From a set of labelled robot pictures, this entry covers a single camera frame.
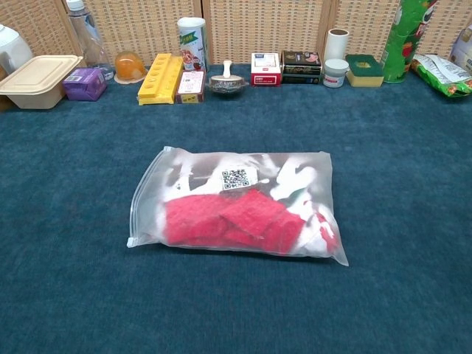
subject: dark box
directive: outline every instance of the dark box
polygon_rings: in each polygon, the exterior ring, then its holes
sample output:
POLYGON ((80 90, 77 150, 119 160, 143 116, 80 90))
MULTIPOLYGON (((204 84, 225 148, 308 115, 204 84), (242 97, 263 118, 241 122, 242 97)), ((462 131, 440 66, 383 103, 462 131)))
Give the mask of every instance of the dark box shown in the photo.
POLYGON ((322 76, 322 62, 316 52, 282 50, 280 66, 282 83, 318 83, 322 76))

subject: plastic zipper bag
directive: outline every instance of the plastic zipper bag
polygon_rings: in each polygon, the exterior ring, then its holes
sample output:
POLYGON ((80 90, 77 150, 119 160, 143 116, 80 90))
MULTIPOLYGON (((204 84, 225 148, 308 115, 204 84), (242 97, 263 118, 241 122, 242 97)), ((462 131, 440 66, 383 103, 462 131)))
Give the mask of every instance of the plastic zipper bag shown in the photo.
POLYGON ((329 153, 189 153, 165 147, 131 203, 128 247, 149 243, 347 266, 329 153))

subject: blue carpet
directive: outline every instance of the blue carpet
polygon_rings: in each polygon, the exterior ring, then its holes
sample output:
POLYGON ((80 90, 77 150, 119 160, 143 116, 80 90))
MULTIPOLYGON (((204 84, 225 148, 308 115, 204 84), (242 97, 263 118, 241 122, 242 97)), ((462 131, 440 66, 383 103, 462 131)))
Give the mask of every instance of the blue carpet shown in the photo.
POLYGON ((138 90, 0 115, 0 353, 470 350, 472 99, 414 74, 198 105, 139 107, 138 90), (350 267, 127 249, 133 192, 165 145, 330 152, 350 267))

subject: white paper roll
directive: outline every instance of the white paper roll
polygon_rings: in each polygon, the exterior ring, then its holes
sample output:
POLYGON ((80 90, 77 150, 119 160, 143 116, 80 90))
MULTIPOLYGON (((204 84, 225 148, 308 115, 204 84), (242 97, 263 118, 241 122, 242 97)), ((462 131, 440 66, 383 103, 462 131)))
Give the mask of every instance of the white paper roll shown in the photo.
POLYGON ((348 38, 349 32, 345 29, 330 29, 327 33, 323 63, 328 59, 344 59, 348 38))

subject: plastic water bottle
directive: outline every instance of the plastic water bottle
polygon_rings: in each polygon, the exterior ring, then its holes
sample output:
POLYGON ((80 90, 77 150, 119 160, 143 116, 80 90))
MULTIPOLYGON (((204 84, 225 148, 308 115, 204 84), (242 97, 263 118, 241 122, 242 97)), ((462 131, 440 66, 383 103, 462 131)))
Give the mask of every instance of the plastic water bottle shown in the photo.
POLYGON ((83 4, 83 0, 66 0, 69 8, 69 17, 74 27, 83 59, 92 68, 102 70, 103 77, 110 80, 114 76, 113 66, 106 57, 103 43, 90 11, 83 4))

